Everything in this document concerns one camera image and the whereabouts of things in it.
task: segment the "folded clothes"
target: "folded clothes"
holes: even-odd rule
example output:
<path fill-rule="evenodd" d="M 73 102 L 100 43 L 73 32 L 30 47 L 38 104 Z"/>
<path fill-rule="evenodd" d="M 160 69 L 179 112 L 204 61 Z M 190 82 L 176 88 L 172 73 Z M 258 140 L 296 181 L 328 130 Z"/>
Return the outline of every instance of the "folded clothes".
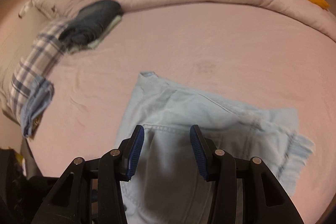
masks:
<path fill-rule="evenodd" d="M 137 124 L 145 128 L 135 176 L 121 184 L 128 223 L 207 223 L 213 188 L 198 172 L 189 137 L 193 124 L 232 156 L 263 159 L 292 195 L 314 148 L 297 134 L 297 122 L 295 109 L 258 109 L 140 73 L 115 141 L 129 138 Z M 240 190 L 237 219 L 243 213 Z"/>
<path fill-rule="evenodd" d="M 29 98 L 21 110 L 21 132 L 25 138 L 31 137 L 36 131 L 53 95 L 52 83 L 40 75 L 36 76 L 31 84 Z"/>
<path fill-rule="evenodd" d="M 118 25 L 118 23 L 121 21 L 121 16 L 116 16 L 115 19 L 110 23 L 110 25 L 107 26 L 105 31 L 101 34 L 101 36 L 96 39 L 95 41 L 90 42 L 86 46 L 80 46 L 80 45 L 74 45 L 72 48 L 67 49 L 68 54 L 74 54 L 76 52 L 79 52 L 81 50 L 88 50 L 88 49 L 96 49 L 98 45 L 104 40 L 104 38 L 112 31 L 112 29 Z"/>
<path fill-rule="evenodd" d="M 120 13 L 120 8 L 120 4 L 113 0 L 100 0 L 84 7 L 60 34 L 59 40 L 67 49 L 75 45 L 87 46 L 101 36 Z"/>

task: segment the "mattress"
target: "mattress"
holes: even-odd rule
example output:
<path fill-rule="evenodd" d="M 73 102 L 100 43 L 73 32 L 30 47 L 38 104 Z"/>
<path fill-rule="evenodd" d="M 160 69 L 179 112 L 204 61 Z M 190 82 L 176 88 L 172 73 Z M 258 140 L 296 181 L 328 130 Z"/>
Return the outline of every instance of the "mattress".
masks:
<path fill-rule="evenodd" d="M 103 43 L 65 56 L 50 75 L 54 98 L 29 140 L 43 175 L 59 176 L 74 158 L 94 159 L 117 147 L 137 75 L 152 70 L 259 108 L 296 108 L 299 133 L 316 151 L 292 200 L 304 222 L 314 224 L 336 192 L 330 13 L 306 0 L 118 1 L 127 13 Z M 71 16 L 87 3 L 68 0 L 59 11 Z"/>

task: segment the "light green cloth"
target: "light green cloth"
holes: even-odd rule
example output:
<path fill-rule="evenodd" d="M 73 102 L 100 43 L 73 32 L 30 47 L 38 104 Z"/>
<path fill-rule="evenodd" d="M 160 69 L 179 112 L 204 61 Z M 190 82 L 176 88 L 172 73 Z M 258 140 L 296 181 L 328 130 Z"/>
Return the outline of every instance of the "light green cloth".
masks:
<path fill-rule="evenodd" d="M 98 47 L 98 45 L 104 40 L 104 38 L 112 31 L 112 29 L 121 21 L 121 16 L 116 16 L 114 20 L 110 23 L 110 25 L 107 26 L 107 28 L 103 31 L 101 36 L 97 38 L 96 40 L 90 42 L 86 46 L 73 46 L 71 49 L 67 50 L 68 54 L 74 54 L 76 52 L 82 51 L 82 50 L 94 50 Z"/>

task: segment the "plaid pillow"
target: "plaid pillow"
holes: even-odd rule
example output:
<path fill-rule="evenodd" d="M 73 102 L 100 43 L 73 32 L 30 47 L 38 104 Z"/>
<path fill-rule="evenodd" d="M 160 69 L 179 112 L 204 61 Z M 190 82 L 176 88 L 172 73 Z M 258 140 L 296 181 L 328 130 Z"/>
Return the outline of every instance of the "plaid pillow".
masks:
<path fill-rule="evenodd" d="M 57 18 L 51 21 L 36 37 L 32 50 L 26 58 L 21 58 L 14 70 L 9 85 L 7 104 L 20 122 L 21 108 L 30 94 L 30 87 L 37 75 L 47 77 L 51 69 L 64 54 L 64 47 L 58 40 L 67 27 L 68 19 Z"/>

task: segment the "bed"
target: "bed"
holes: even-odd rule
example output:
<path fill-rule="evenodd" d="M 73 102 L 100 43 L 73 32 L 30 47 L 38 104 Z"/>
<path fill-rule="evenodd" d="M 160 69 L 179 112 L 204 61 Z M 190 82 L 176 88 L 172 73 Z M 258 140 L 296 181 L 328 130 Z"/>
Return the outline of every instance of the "bed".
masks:
<path fill-rule="evenodd" d="M 126 13 L 104 43 L 65 55 L 49 75 L 54 98 L 28 141 L 43 175 L 114 148 L 139 71 L 154 70 L 260 108 L 296 108 L 316 151 L 292 200 L 316 223 L 336 193 L 335 17 L 305 0 L 118 1 Z M 59 1 L 58 10 L 72 17 L 90 2 Z"/>

